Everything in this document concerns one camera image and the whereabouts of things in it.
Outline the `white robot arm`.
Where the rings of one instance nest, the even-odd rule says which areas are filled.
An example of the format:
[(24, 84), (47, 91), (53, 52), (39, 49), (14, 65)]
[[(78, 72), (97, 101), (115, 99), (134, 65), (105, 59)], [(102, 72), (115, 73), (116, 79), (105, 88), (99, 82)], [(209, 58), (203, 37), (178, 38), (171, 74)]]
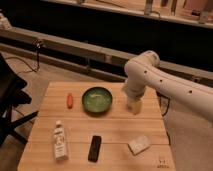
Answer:
[(149, 86), (213, 122), (213, 88), (161, 71), (159, 63), (158, 54), (151, 50), (126, 62), (127, 79), (123, 91), (127, 95), (127, 104), (140, 101)]

